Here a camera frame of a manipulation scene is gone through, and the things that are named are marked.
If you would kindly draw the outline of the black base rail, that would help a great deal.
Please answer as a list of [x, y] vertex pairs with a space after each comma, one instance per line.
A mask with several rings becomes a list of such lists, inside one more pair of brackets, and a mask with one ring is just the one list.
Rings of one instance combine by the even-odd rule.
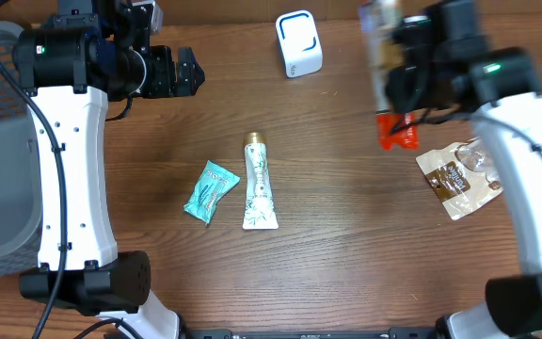
[[432, 327], [394, 327], [385, 331], [230, 331], [187, 330], [187, 339], [437, 339]]

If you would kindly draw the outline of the white green tube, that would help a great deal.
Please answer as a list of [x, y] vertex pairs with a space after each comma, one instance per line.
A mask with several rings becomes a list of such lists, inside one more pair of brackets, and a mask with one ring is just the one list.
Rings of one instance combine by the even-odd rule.
[[247, 172], [244, 230], [275, 230], [279, 227], [270, 184], [267, 149], [261, 133], [245, 136]]

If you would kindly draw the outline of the teal toilet tissue pack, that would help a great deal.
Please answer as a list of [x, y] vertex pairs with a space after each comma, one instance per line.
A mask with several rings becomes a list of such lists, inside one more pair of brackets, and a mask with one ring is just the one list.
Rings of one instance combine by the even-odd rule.
[[218, 202], [240, 182], [240, 178], [208, 161], [183, 210], [208, 226]]

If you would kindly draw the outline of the white brown bread bag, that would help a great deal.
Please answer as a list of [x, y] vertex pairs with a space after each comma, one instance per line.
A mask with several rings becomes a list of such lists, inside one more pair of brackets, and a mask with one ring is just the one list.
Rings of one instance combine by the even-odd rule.
[[467, 216], [502, 193], [492, 158], [478, 137], [416, 157], [428, 184], [452, 220]]

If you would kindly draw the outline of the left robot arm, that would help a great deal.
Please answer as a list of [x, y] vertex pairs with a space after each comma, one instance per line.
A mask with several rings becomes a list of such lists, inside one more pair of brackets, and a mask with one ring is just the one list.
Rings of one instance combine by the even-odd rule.
[[188, 334], [152, 292], [148, 255], [119, 251], [105, 192], [109, 104], [192, 96], [203, 83], [190, 48], [151, 44], [162, 22], [153, 1], [62, 1], [20, 35], [13, 55], [31, 100], [42, 205], [38, 264], [21, 275], [21, 294], [99, 317], [132, 338]]

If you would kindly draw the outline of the grey plastic shopping basket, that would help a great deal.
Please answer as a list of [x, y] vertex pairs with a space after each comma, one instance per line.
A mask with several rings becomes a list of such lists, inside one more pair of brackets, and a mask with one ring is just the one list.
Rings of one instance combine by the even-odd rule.
[[0, 276], [36, 265], [41, 218], [35, 129], [24, 101], [0, 73]]

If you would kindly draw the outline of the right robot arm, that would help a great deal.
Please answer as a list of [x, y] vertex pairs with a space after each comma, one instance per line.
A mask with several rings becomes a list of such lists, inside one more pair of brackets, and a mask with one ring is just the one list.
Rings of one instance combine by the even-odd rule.
[[494, 49], [471, 1], [440, 1], [404, 16], [379, 6], [404, 52], [385, 87], [392, 110], [422, 122], [469, 121], [498, 172], [521, 271], [486, 283], [484, 301], [441, 318], [439, 338], [533, 338], [542, 331], [542, 80], [522, 48]]

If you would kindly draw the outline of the white barcode scanner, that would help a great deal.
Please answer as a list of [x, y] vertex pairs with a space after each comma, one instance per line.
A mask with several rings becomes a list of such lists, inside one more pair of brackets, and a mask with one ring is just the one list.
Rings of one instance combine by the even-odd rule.
[[316, 73], [323, 66], [323, 51], [312, 14], [298, 10], [280, 15], [275, 27], [288, 78]]

